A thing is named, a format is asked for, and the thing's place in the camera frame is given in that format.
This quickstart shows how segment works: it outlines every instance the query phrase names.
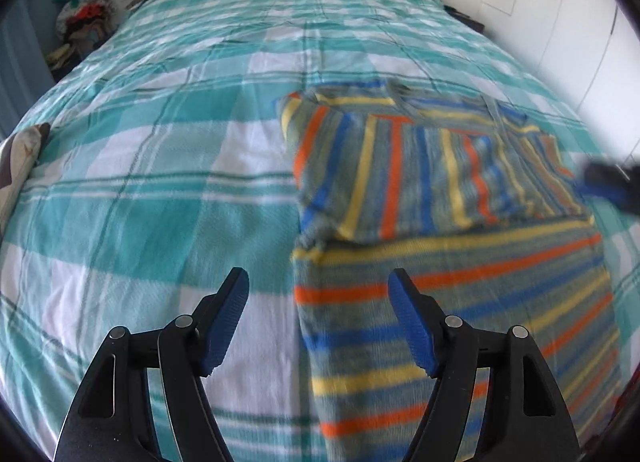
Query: silver screw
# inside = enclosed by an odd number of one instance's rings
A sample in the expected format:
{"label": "silver screw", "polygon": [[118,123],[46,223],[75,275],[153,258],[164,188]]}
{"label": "silver screw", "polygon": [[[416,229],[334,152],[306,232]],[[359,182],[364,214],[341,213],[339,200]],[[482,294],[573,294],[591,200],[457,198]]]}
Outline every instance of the silver screw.
{"label": "silver screw", "polygon": [[111,339],[120,339],[126,333],[127,329],[124,327],[113,327],[109,331],[109,337]]}
{"label": "silver screw", "polygon": [[524,339],[529,335],[529,331],[526,328],[521,327],[520,325],[516,325],[511,329],[511,331],[513,332],[514,336],[519,337],[520,339]]}
{"label": "silver screw", "polygon": [[458,316],[454,316],[453,314],[444,318],[444,323],[447,324],[447,327],[451,327],[451,328],[462,327],[462,320]]}
{"label": "silver screw", "polygon": [[182,314],[175,319],[175,326],[177,328],[186,328],[193,323],[193,318],[189,314]]}

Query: bed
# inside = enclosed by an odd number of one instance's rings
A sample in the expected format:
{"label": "bed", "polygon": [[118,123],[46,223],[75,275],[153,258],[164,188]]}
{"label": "bed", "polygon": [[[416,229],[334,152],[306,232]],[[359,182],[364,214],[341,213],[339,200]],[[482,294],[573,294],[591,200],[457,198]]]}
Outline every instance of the bed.
{"label": "bed", "polygon": [[[439,0],[144,0],[30,110],[18,128],[51,131],[0,246],[0,394],[49,456],[110,328],[163,327],[241,265],[248,304],[205,380],[225,441],[236,461],[335,459],[292,295],[297,190],[274,103],[379,80],[500,100],[556,135],[571,169],[600,155],[564,103]],[[640,226],[590,204],[622,377],[591,389],[582,441],[640,358]],[[178,460],[153,371],[150,384],[162,453]]]}

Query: blue curtain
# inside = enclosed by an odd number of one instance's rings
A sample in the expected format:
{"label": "blue curtain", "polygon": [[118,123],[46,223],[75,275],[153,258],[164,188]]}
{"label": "blue curtain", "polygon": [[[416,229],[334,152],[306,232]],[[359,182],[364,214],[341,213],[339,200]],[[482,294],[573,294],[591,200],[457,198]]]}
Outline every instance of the blue curtain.
{"label": "blue curtain", "polygon": [[15,0],[0,23],[0,140],[54,84],[44,55],[61,44],[59,10],[51,0]]}

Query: patterned fabric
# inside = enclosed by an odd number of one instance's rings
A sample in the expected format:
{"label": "patterned fabric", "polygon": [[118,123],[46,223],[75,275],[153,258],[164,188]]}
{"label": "patterned fabric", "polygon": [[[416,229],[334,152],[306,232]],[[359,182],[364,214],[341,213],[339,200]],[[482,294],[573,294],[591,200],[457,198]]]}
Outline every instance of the patterned fabric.
{"label": "patterned fabric", "polygon": [[[40,99],[19,128],[48,121],[50,140],[0,246],[0,392],[47,454],[111,327],[163,327],[241,265],[249,301],[204,380],[216,420],[239,462],[326,459],[293,296],[296,186],[273,101],[392,78],[526,113],[569,169],[599,154],[571,110],[434,0],[147,0]],[[628,379],[640,226],[594,209]],[[151,376],[162,449],[176,460]]]}
{"label": "patterned fabric", "polygon": [[43,123],[11,135],[0,143],[0,242],[20,189],[48,135],[49,124]]}
{"label": "patterned fabric", "polygon": [[[524,324],[580,440],[599,432],[620,387],[619,331],[602,237],[553,137],[488,97],[396,85],[319,86],[280,107],[300,184],[295,297],[329,459],[401,460],[433,389],[388,301],[395,267],[475,327]],[[484,373],[460,460],[486,390]]]}

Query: pillow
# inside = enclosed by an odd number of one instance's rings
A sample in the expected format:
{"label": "pillow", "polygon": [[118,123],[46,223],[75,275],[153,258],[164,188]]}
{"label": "pillow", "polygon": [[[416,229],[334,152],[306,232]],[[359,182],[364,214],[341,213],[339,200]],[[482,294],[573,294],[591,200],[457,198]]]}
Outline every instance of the pillow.
{"label": "pillow", "polygon": [[35,125],[0,143],[0,241],[18,200],[20,188],[29,177],[50,128],[49,123]]}

